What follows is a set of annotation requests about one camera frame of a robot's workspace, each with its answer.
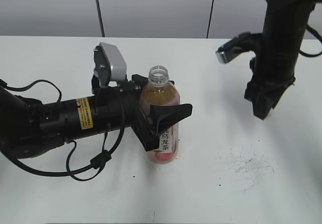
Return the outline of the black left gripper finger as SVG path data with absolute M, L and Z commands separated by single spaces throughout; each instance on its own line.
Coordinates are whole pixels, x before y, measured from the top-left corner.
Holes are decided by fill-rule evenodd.
M 161 135 L 167 129 L 192 115 L 192 104 L 171 106 L 150 106 L 149 118 L 155 135 Z
M 139 74 L 133 74 L 132 81 L 136 84 L 148 84 L 148 78 Z

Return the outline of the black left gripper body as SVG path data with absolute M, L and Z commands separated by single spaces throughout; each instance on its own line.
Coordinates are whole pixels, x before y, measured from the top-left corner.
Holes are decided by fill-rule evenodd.
M 146 151 L 158 148 L 158 136 L 139 104 L 147 80 L 120 82 L 116 87 L 101 88 L 93 81 L 93 124 L 97 132 L 131 127 Z

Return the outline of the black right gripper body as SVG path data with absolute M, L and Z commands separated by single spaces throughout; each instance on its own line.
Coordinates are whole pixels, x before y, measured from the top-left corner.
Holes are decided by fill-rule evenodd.
M 269 81 L 252 77 L 247 83 L 244 98 L 252 103 L 253 115 L 265 120 L 270 111 L 276 107 L 284 92 L 294 82 L 295 77 L 285 81 Z

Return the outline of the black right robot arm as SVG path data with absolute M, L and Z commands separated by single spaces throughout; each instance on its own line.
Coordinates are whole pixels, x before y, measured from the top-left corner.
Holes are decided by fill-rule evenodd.
M 321 0 L 265 0 L 267 3 L 260 49 L 250 62 L 253 76 L 245 99 L 253 115 L 264 120 L 295 82 L 295 66 L 307 23 Z

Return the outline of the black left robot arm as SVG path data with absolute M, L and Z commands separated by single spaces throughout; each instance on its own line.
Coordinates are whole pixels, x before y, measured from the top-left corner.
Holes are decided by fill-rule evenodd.
M 103 89 L 93 78 L 91 96 L 43 104 L 1 82 L 1 144 L 17 159 L 34 158 L 72 140 L 131 127 L 147 152 L 155 150 L 166 130 L 192 114 L 192 105 L 151 105 L 146 114 L 139 103 L 145 83 L 136 74 Z

